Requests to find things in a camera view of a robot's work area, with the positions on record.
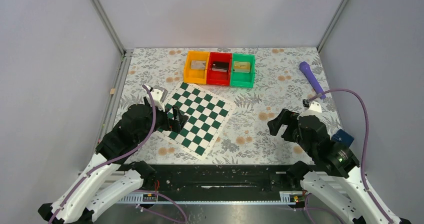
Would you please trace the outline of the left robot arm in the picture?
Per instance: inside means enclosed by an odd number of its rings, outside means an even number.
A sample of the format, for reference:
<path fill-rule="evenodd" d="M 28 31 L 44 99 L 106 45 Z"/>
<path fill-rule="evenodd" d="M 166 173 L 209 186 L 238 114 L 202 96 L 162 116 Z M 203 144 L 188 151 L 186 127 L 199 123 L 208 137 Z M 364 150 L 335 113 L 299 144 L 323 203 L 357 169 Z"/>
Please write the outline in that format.
<path fill-rule="evenodd" d="M 179 133 L 189 117 L 178 107 L 131 105 L 98 144 L 86 168 L 55 202 L 42 204 L 38 213 L 50 224 L 91 224 L 119 199 L 137 189 L 157 186 L 156 171 L 145 161 L 133 162 L 118 181 L 101 189 L 105 180 L 144 144 L 156 130 Z"/>

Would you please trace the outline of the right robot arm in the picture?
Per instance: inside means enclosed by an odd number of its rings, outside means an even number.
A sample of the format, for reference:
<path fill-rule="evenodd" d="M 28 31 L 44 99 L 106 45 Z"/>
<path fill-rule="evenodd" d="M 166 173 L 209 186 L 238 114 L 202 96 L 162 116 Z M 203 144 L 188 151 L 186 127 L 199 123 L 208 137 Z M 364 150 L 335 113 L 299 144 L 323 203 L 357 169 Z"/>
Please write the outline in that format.
<path fill-rule="evenodd" d="M 361 177 L 359 160 L 344 144 L 333 141 L 326 125 L 318 114 L 320 109 L 308 110 L 301 114 L 283 109 L 267 126 L 272 136 L 278 134 L 281 126 L 286 129 L 282 138 L 294 142 L 311 157 L 315 165 L 345 191 L 341 194 L 326 184 L 318 174 L 302 161 L 296 162 L 287 171 L 291 181 L 319 198 L 338 215 L 345 224 L 408 224 L 381 203 L 371 185 Z"/>

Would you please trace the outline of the blue leather card holder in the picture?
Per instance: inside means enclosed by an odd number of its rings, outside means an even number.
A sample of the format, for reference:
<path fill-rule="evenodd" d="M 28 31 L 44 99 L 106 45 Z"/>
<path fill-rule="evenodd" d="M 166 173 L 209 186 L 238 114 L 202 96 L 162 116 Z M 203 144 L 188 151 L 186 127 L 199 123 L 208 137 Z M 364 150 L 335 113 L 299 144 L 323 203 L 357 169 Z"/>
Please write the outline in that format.
<path fill-rule="evenodd" d="M 334 142 L 339 142 L 349 148 L 355 138 L 343 129 L 339 129 L 335 134 L 332 135 L 331 140 Z"/>

